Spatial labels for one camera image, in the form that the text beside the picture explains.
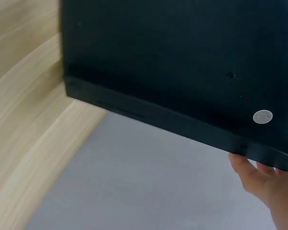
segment gray floor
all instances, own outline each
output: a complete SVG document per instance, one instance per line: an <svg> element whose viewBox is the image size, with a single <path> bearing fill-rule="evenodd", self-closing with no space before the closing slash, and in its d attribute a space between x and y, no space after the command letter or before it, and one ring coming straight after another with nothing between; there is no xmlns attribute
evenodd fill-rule
<svg viewBox="0 0 288 230"><path fill-rule="evenodd" d="M226 152L108 113L25 230L274 230Z"/></svg>

